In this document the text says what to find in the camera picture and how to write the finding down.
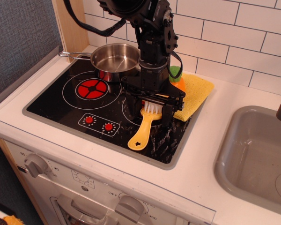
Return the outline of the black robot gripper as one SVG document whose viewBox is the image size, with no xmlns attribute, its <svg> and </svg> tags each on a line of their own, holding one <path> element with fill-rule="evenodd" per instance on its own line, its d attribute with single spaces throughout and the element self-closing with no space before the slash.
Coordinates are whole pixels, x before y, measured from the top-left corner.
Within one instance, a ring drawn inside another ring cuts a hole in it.
<svg viewBox="0 0 281 225">
<path fill-rule="evenodd" d="M 182 110 L 186 93 L 174 87 L 169 81 L 170 60 L 150 64 L 139 60 L 140 71 L 136 76 L 121 78 L 126 104 L 133 119 L 142 109 L 142 101 L 162 105 L 162 127 L 168 127 L 174 113 Z"/>
</svg>

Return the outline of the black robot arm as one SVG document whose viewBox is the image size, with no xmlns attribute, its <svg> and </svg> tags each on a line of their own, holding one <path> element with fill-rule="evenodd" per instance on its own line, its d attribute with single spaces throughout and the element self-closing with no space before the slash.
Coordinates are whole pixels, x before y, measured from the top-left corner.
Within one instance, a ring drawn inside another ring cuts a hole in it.
<svg viewBox="0 0 281 225">
<path fill-rule="evenodd" d="M 100 7 L 111 15 L 130 22 L 140 49 L 137 76 L 124 77 L 123 91 L 126 94 L 130 114 L 136 117 L 141 101 L 162 107 L 162 126 L 169 126 L 176 111 L 182 110 L 185 92 L 174 87 L 170 79 L 182 73 L 170 71 L 170 58 L 180 57 L 174 52 L 178 36 L 173 29 L 173 14 L 166 0 L 101 0 Z"/>
</svg>

